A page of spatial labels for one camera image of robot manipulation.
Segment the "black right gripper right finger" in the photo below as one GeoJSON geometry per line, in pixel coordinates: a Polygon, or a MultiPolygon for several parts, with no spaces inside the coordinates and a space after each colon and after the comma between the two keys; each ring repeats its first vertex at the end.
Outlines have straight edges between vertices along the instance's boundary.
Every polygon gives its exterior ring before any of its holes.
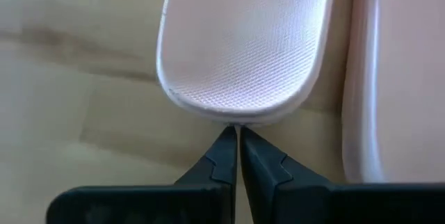
{"type": "Polygon", "coordinates": [[[445,224],[445,184],[335,184],[247,127],[240,153],[254,224],[445,224]]]}

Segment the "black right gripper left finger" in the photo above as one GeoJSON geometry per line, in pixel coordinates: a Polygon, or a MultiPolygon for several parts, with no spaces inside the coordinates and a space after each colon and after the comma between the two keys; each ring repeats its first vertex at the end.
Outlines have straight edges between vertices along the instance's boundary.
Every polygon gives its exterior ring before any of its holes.
{"type": "Polygon", "coordinates": [[[76,187],[51,202],[47,224],[234,224],[237,151],[226,127],[173,184],[76,187]]]}

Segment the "pink rubber slide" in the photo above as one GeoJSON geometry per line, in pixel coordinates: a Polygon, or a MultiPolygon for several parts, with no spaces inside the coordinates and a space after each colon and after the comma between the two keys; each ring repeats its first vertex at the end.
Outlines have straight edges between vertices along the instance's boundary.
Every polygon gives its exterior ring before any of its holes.
{"type": "Polygon", "coordinates": [[[342,145],[350,182],[445,182],[445,0],[353,0],[342,145]]]}
{"type": "Polygon", "coordinates": [[[263,124],[296,110],[319,76],[333,0],[164,0],[162,89],[214,120],[263,124]]]}

